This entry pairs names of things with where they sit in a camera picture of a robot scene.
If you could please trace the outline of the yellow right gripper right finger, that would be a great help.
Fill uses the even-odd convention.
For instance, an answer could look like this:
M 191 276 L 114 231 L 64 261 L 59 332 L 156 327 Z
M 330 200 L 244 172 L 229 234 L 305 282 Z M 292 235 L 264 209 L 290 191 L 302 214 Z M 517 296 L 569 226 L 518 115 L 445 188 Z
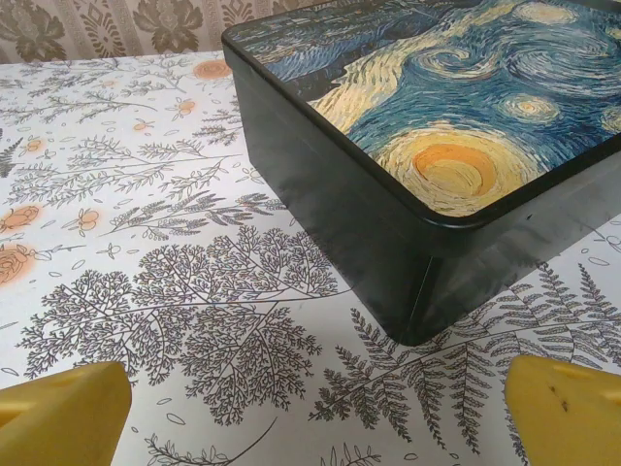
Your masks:
M 620 377 L 540 356 L 510 363 L 505 398 L 532 465 L 620 464 Z

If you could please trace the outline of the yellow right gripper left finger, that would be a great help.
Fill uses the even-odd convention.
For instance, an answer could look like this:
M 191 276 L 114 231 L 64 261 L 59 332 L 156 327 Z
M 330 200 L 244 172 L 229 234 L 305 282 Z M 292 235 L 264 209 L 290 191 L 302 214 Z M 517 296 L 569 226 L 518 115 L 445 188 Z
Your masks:
M 3 465 L 110 465 L 132 403 L 119 362 L 1 390 Z

